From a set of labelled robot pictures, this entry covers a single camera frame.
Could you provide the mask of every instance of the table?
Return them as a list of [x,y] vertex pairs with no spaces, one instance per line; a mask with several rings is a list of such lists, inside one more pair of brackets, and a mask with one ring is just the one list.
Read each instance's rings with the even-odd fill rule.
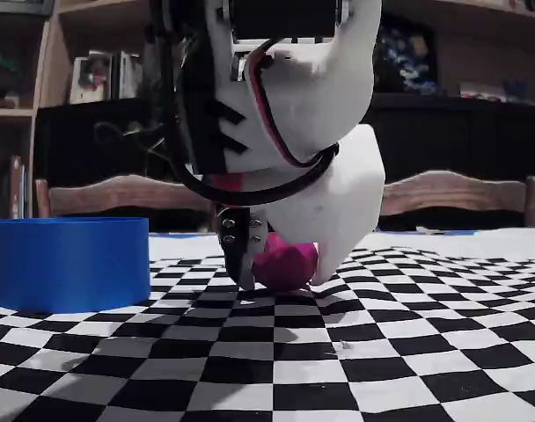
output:
[[242,292],[152,236],[150,299],[0,309],[0,421],[535,422],[535,229],[375,233],[321,287]]

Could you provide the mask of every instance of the wooden chair back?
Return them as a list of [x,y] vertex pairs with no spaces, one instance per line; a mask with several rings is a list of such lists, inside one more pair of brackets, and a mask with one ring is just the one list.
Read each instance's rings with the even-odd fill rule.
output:
[[451,171],[426,171],[385,186],[381,215],[428,207],[472,211],[516,211],[525,227],[535,227],[535,176],[526,182],[487,181]]
[[39,217],[98,213],[116,207],[191,209],[209,212],[211,203],[182,184],[137,175],[116,176],[82,187],[52,187],[35,180]]

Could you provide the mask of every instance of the screw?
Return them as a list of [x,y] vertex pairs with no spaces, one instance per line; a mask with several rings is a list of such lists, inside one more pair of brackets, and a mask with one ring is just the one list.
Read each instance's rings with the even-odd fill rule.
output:
[[234,220],[226,219],[223,220],[223,226],[227,229],[232,229],[236,225]]

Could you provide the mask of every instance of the wooden shelf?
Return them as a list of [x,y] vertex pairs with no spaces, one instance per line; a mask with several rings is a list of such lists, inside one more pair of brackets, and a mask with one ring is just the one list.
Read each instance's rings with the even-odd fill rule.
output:
[[535,13],[479,0],[384,0],[384,11],[454,33],[495,40],[498,43],[535,48]]

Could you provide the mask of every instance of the bookshelf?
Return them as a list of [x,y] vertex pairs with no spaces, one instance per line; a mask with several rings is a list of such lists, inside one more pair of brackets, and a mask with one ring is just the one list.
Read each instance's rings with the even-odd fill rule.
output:
[[[435,30],[439,82],[449,94],[455,96],[463,80],[519,77],[535,101],[535,13],[500,4],[506,3],[383,0],[384,11]],[[55,0],[44,18],[0,12],[0,46],[18,51],[27,74],[20,108],[0,109],[0,159],[21,151],[31,167],[37,110],[65,104],[74,58],[89,49],[141,54],[149,16],[147,0]],[[32,215],[31,201],[28,211]]]

